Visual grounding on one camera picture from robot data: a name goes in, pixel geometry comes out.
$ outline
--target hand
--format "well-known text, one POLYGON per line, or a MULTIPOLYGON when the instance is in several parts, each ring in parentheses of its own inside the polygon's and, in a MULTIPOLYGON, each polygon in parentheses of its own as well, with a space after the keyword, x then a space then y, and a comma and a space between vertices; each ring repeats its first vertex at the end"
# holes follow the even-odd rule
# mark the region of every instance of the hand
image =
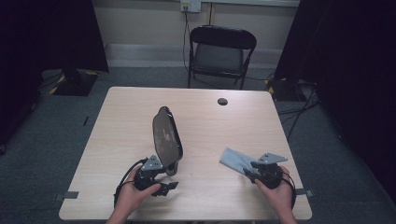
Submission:
MULTIPOLYGON (((134 181, 134 176, 139 170, 140 166, 136 166, 131 173, 129 173, 127 181, 134 181)), ((108 219, 107 223, 124 223, 129 215, 151 194, 155 193, 161 187, 160 184, 155 184, 144 190, 138 190, 134 184, 125 184, 117 200, 116 207, 108 219)))
MULTIPOLYGON (((289 174, 289 170, 284 166, 279 166, 283 173, 289 174)), ((290 180, 289 177, 283 174, 283 178, 290 180)), ((264 193, 265 197, 274 208, 277 216, 280 219, 280 223, 297 223, 294 214, 291 212, 291 197, 292 192, 290 186, 285 182, 281 181, 280 185, 276 189, 268 189, 260 180, 255 179, 259 190, 264 193)))

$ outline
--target left hand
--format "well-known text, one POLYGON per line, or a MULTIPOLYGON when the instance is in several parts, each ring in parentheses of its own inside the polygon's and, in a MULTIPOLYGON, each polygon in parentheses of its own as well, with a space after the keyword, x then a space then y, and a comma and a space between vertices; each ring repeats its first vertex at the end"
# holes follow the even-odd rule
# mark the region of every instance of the left hand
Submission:
MULTIPOLYGON (((140 166, 136 166, 125 182, 134 181, 134 176, 139 170, 140 166)), ((117 200, 116 207, 108 219, 107 223, 124 223, 129 215, 139 207, 139 205, 151 194, 160 189, 160 184, 155 184, 144 190, 138 190, 134 187, 133 182, 125 184, 117 200)))

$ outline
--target black stand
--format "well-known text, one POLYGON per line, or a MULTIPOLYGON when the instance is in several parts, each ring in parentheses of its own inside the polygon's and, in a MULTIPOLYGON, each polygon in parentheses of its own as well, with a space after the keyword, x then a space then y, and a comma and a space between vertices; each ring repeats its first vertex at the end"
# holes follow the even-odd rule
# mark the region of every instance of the black stand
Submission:
POLYGON ((265 82, 274 101, 306 101, 300 86, 287 80, 268 80, 265 82))
POLYGON ((92 89, 97 74, 79 72, 77 69, 63 69, 64 76, 61 77, 56 86, 51 90, 54 95, 88 96, 92 89))

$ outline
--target wall baseboard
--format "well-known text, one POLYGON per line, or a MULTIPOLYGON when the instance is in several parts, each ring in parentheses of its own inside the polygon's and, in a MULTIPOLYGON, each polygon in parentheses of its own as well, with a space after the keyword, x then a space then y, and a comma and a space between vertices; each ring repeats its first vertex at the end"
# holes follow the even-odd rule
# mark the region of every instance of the wall baseboard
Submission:
MULTIPOLYGON (((182 67, 188 66, 189 48, 174 46, 106 44, 109 67, 182 67)), ((282 49, 255 49, 249 67, 276 68, 282 49)))

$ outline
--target power outlet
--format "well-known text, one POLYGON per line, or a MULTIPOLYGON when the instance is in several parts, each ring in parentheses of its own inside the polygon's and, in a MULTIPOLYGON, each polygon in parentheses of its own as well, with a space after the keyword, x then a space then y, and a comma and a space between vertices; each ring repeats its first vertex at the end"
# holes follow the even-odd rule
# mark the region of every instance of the power outlet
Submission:
POLYGON ((201 12, 201 2, 198 1, 180 1, 180 11, 182 12, 201 12))

